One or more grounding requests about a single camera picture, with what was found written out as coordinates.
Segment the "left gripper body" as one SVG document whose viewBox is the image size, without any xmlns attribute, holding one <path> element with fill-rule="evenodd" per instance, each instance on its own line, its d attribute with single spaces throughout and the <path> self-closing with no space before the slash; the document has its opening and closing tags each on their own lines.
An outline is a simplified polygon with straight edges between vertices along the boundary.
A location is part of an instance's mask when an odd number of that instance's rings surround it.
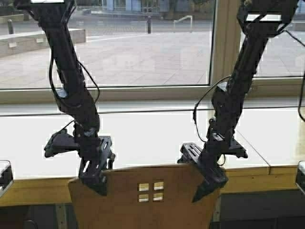
<svg viewBox="0 0 305 229">
<path fill-rule="evenodd" d="M 102 171 L 113 168 L 116 155 L 111 149 L 110 136 L 85 138 L 79 145 L 80 171 Z"/>
</svg>

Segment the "robot base right corner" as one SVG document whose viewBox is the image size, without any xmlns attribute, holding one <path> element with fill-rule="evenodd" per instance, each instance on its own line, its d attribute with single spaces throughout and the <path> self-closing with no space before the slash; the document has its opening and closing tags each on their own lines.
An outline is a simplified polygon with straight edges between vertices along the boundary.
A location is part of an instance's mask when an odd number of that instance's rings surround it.
<svg viewBox="0 0 305 229">
<path fill-rule="evenodd" d="M 300 161 L 298 163 L 295 182 L 296 182 L 297 187 L 304 194 L 305 193 L 305 162 L 304 161 Z"/>
</svg>

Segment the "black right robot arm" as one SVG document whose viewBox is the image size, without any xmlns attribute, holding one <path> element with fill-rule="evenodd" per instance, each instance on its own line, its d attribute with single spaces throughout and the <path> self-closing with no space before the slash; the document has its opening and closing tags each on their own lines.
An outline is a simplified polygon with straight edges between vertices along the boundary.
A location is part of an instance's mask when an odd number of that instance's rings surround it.
<svg viewBox="0 0 305 229">
<path fill-rule="evenodd" d="M 292 21 L 298 8 L 296 0 L 242 0 L 237 21 L 245 35 L 232 73 L 219 82 L 212 96 L 214 117 L 209 120 L 204 147 L 194 155 L 195 145 L 184 144 L 182 151 L 203 175 L 205 184 L 227 182 L 218 165 L 221 155 L 247 157 L 245 149 L 234 139 L 235 128 L 243 111 L 246 95 L 268 41 L 278 36 Z"/>
</svg>

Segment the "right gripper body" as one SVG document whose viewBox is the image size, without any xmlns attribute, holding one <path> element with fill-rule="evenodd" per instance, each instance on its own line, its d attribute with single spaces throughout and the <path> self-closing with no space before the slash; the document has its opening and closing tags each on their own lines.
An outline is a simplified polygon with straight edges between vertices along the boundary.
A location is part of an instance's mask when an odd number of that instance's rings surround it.
<svg viewBox="0 0 305 229">
<path fill-rule="evenodd" d="M 177 164 L 192 164 L 209 181 L 225 181 L 225 172 L 217 164 L 215 156 L 210 155 L 197 144 L 183 143 L 180 153 L 181 157 L 177 160 Z"/>
</svg>

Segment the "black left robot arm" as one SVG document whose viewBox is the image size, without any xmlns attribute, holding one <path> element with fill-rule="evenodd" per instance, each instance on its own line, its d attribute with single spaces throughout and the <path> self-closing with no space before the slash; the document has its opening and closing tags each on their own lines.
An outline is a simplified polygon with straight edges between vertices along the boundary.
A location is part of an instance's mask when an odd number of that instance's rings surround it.
<svg viewBox="0 0 305 229">
<path fill-rule="evenodd" d="M 64 127 L 44 148 L 46 158 L 77 151 L 81 158 L 79 179 L 100 196 L 107 195 L 104 171 L 115 159 L 109 136 L 99 136 L 96 101 L 86 87 L 85 67 L 78 60 L 68 23 L 76 8 L 74 0 L 15 0 L 13 6 L 27 12 L 44 31 L 50 50 L 49 82 L 59 110 L 73 117 L 74 131 Z"/>
</svg>

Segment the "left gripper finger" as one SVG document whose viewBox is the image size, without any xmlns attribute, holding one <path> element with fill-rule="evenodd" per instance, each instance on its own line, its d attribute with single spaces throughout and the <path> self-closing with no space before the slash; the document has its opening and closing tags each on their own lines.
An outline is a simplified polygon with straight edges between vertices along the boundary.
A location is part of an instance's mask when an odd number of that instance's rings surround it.
<svg viewBox="0 0 305 229">
<path fill-rule="evenodd" d="M 78 177 L 88 188 L 101 196 L 107 195 L 107 177 L 102 174 L 107 169 L 107 162 L 81 159 Z"/>
<path fill-rule="evenodd" d="M 212 194 L 215 190 L 223 188 L 227 184 L 227 182 L 227 176 L 199 176 L 198 182 L 196 183 L 196 190 L 192 198 L 192 203 L 196 203 L 202 198 Z"/>
</svg>

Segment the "robot base left corner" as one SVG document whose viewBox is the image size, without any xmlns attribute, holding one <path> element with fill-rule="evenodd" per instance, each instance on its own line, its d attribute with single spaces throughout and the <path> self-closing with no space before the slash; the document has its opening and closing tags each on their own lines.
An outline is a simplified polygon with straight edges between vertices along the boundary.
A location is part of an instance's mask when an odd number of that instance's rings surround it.
<svg viewBox="0 0 305 229">
<path fill-rule="evenodd" d="M 0 161 L 0 197 L 9 190 L 14 183 L 11 162 L 9 160 Z"/>
</svg>

